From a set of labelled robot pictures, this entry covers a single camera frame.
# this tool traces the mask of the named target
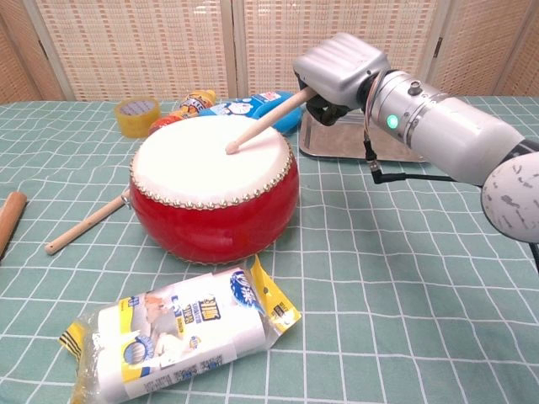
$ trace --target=wooden stick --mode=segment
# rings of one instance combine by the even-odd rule
[[[12,192],[0,209],[0,259],[26,205],[26,195]]]
[[[268,129],[275,122],[281,119],[286,114],[290,113],[294,108],[299,107],[301,104],[305,103],[312,97],[317,95],[313,89],[310,87],[303,88],[300,92],[295,93],[293,96],[288,98],[283,104],[278,105],[272,109],[268,114],[264,115],[262,118],[252,124],[249,129],[247,129],[241,136],[239,136],[235,141],[228,143],[226,151],[227,154],[233,154],[237,152],[237,149],[246,141],[253,139],[256,135],[264,130]]]
[[[97,210],[89,217],[81,221],[78,225],[75,225],[64,234],[59,236],[56,240],[48,243],[45,246],[47,254],[52,255],[63,249],[67,244],[81,236],[86,231],[100,223],[100,221],[107,218],[109,215],[121,208],[125,203],[123,198],[129,198],[129,191],[125,191],[122,195],[112,199],[107,205]]]

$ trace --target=tape roll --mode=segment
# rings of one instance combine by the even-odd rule
[[[123,136],[146,137],[150,125],[161,116],[161,109],[155,98],[128,98],[115,106],[115,115]]]

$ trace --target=drum head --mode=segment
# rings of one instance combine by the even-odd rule
[[[226,145],[255,120],[199,116],[164,126],[132,161],[133,182],[144,194],[174,205],[218,205],[245,199],[275,184],[290,165],[286,140],[269,128],[227,155]]]

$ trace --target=drum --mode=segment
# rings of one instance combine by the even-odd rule
[[[299,178],[286,139],[269,128],[238,153],[225,147],[255,120],[200,116],[154,132],[131,161],[131,205],[173,255],[226,263],[269,246],[296,208]]]

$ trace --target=robotic hand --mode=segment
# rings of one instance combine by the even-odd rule
[[[483,211],[497,230],[539,242],[539,143],[406,72],[390,70],[382,51],[353,35],[336,34],[297,57],[293,66],[300,88],[318,94],[307,103],[313,118],[332,125],[362,109],[367,124],[454,180],[482,187]]]

